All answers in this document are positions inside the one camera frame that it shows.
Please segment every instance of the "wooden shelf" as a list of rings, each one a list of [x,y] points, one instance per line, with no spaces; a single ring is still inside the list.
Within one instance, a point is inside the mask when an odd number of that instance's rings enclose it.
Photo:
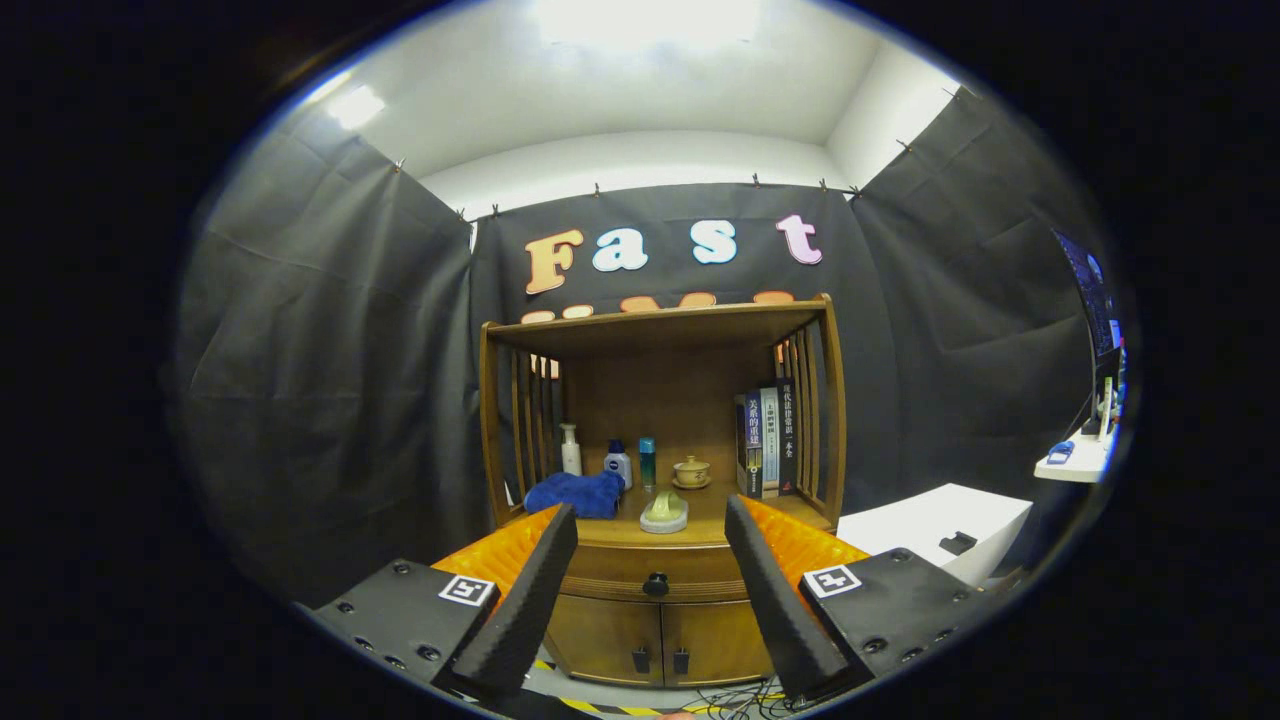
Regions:
[[[681,500],[689,502],[689,527],[678,533],[659,536],[640,529],[640,515],[654,495],[664,489],[676,491]],[[714,478],[700,489],[681,489],[671,479],[659,479],[654,493],[646,493],[636,483],[622,495],[618,515],[613,520],[577,520],[577,543],[590,546],[617,547],[707,547],[727,546],[724,539],[724,506],[730,496],[737,495],[737,484],[728,478]],[[797,520],[815,528],[832,530],[833,525],[803,497],[788,495],[762,501],[777,507]]]
[[[666,687],[772,673],[724,538],[726,506],[739,493],[733,396],[778,377],[794,382],[796,495],[763,502],[835,532],[845,471],[841,368],[827,295],[781,305],[485,323],[480,406],[489,500],[499,525],[520,518],[530,488],[559,469],[561,421],[577,425],[586,474],[602,470],[611,438],[625,443],[632,461],[634,487],[617,515],[577,519],[577,550],[545,638],[566,673]],[[640,479],[641,437],[654,438],[657,451],[652,493]],[[673,487],[672,465],[689,455],[710,464],[707,487]],[[689,524],[677,533],[646,533],[640,515],[666,489],[689,503]],[[646,591],[659,574],[663,592]],[[641,647],[652,655],[646,671],[634,665],[632,652]],[[675,671],[673,648],[690,653],[687,674]]]
[[[763,348],[812,323],[824,307],[820,300],[673,307],[527,325],[490,325],[488,332],[503,345],[556,360],[719,346]]]

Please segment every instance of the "white box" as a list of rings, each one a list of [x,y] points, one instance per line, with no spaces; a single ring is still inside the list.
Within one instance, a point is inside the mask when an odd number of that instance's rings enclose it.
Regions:
[[[954,483],[840,519],[836,537],[872,555],[905,547],[956,579],[979,587],[1023,529],[1032,502]],[[960,555],[938,543],[956,530],[978,541]]]

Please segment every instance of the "teacup lid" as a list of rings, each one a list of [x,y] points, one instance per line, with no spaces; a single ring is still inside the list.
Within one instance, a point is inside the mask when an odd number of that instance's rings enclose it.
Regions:
[[[686,455],[685,456],[685,461],[681,462],[676,469],[677,470],[705,470],[705,469],[708,469],[710,466],[712,466],[710,462],[703,462],[701,460],[698,460],[692,455]]]

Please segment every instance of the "hazard tape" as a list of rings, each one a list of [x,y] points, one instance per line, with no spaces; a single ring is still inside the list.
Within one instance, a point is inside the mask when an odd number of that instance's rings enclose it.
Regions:
[[[780,700],[782,693],[768,694],[760,700]],[[599,712],[602,715],[627,715],[627,716],[653,716],[653,715],[671,715],[675,712],[690,712],[692,715],[707,715],[708,712],[731,712],[733,707],[718,707],[714,705],[704,705],[701,707],[618,707],[616,705],[600,705],[598,702],[585,702],[581,700],[572,700],[567,697],[558,698],[564,705],[572,707],[573,710],[581,710],[584,712]]]

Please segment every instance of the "monitor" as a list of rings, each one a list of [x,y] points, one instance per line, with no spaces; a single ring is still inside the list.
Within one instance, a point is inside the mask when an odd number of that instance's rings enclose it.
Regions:
[[[1075,287],[1080,291],[1084,314],[1089,322],[1093,354],[1101,357],[1120,346],[1120,324],[1112,314],[1111,296],[1102,279],[1102,268],[1089,251],[1057,231],[1053,231],[1053,234],[1057,236],[1057,242],[1062,246],[1066,260],[1071,264]]]
[[[1111,407],[1111,398],[1103,397],[1107,378],[1112,387],[1119,388],[1119,368],[1124,338],[1116,319],[1111,293],[1102,275],[1102,266],[1088,250],[1073,242],[1059,231],[1053,231],[1062,252],[1071,266],[1075,287],[1084,305],[1084,318],[1089,325],[1089,347],[1093,355],[1093,401],[1089,404],[1089,419],[1084,434],[1097,434],[1110,425],[1108,418],[1102,418],[1100,406]]]

